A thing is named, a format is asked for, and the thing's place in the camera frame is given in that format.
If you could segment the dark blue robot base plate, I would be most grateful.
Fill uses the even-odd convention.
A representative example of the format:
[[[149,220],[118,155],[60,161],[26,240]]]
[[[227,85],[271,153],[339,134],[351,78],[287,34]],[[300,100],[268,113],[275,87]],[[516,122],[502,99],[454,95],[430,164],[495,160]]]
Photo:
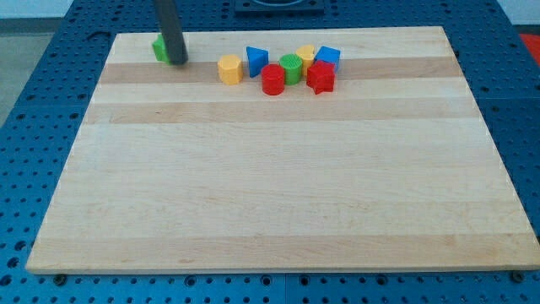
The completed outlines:
[[[236,15],[323,13],[324,0],[234,0]]]

